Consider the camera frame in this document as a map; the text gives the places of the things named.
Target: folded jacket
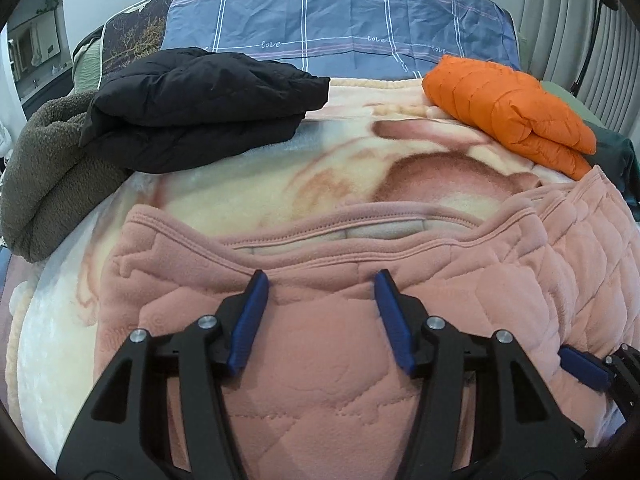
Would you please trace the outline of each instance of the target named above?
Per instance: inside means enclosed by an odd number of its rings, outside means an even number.
[[[49,101],[14,145],[0,196],[0,230],[11,252],[44,260],[130,172],[78,148],[94,92]]]
[[[223,386],[248,477],[391,480],[421,382],[398,369],[374,300],[374,276],[386,268],[401,292],[457,329],[512,331],[596,444],[612,402],[562,370],[558,350],[603,358],[640,343],[639,264],[640,234],[599,168],[577,184],[513,196],[487,222],[441,206],[374,203],[207,238],[137,205],[102,270],[95,373],[130,330],[178,332],[263,269],[270,294],[251,357]],[[174,462],[186,468],[176,380],[168,391]],[[458,466],[468,462],[471,403]]]
[[[640,166],[631,139],[597,124],[584,121],[598,140],[594,155],[585,156],[592,166],[600,166],[607,178],[622,193],[634,220],[640,221]]]
[[[596,139],[581,118],[524,72],[475,59],[443,56],[422,82],[434,104],[514,153],[574,180],[590,169]]]
[[[120,168],[190,170],[289,140],[328,99],[329,78],[200,48],[161,50],[105,83],[80,146]]]

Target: white stripe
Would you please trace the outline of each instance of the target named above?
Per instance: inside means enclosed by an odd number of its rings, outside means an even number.
[[[409,72],[409,69],[404,64],[404,61],[402,61],[402,58],[398,54],[398,48],[396,47],[396,42],[394,40],[394,24],[391,21],[391,1],[390,0],[385,0],[385,17],[387,16],[388,16],[388,20],[386,22],[386,29],[388,30],[388,33],[389,33],[389,43],[391,46],[391,52],[394,54],[394,57],[396,58],[398,63],[400,63],[404,71]]]
[[[302,49],[302,66],[305,69],[305,0],[300,4],[300,44]]]
[[[213,45],[211,46],[212,52],[216,49],[216,43],[218,42],[218,35],[220,33],[220,16],[222,15],[223,6],[224,6],[224,0],[220,0],[220,8],[218,9],[218,21],[216,22],[216,33],[213,36]]]
[[[384,0],[384,3],[385,3],[386,36],[389,38],[389,46],[391,47],[391,54],[393,55],[394,59],[397,62],[402,62],[402,60],[399,59],[398,54],[396,54],[393,44],[391,43],[391,29],[389,27],[389,14],[386,8],[386,0]]]
[[[222,5],[222,14],[220,14],[220,33],[218,34],[218,42],[216,43],[216,52],[218,51],[218,47],[220,46],[220,38],[222,38],[222,21],[225,19],[225,7],[226,0],[224,0],[224,3]]]
[[[451,0],[451,13],[453,14],[453,28],[456,31],[456,43],[460,50],[460,57],[465,57],[465,51],[462,50],[462,43],[460,42],[460,19],[458,17],[456,0]]]
[[[306,53],[306,69],[309,70],[309,36],[306,33],[306,16],[308,15],[309,6],[307,0],[305,0],[305,53]]]

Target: mirror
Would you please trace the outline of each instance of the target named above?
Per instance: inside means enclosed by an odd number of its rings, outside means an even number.
[[[19,25],[9,31],[8,37],[11,68],[16,82],[60,53],[53,10]]]

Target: quilted stitching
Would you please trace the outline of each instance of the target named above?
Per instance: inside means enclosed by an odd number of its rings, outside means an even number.
[[[640,235],[599,170],[568,195],[548,193],[549,206],[536,213],[525,203],[479,238],[341,240],[278,256],[237,254],[229,264],[231,250],[134,208],[104,267],[96,371],[126,337],[123,314],[155,334],[181,330],[244,288],[251,269],[243,262],[265,264],[272,288],[252,358],[224,390],[249,475],[391,479],[420,384],[397,368],[372,300],[371,279],[387,267],[405,294],[459,330],[512,330],[563,411],[597,443],[612,405],[559,368],[558,349],[567,342],[602,357],[622,342],[640,344]],[[351,249],[328,257],[339,247]],[[148,301],[145,288],[155,290]],[[170,392],[177,414],[175,383]],[[468,460],[471,397],[459,465]],[[184,440],[176,434],[172,443],[177,465],[188,466]]]

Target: pink fleece fabric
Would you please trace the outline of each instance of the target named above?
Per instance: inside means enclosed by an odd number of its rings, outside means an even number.
[[[212,239],[138,205],[104,266],[95,373],[134,328],[179,331],[263,269],[271,288],[253,352],[224,387],[250,478],[390,480],[420,382],[396,366],[373,298],[373,277],[387,268],[401,292],[459,330],[512,331],[596,444],[614,408],[559,367],[558,349],[602,358],[623,342],[639,345],[638,263],[640,235],[599,168],[507,199],[485,222],[421,203],[375,203]],[[174,462],[188,468],[177,383],[169,388]],[[468,460],[470,406],[457,466]]]

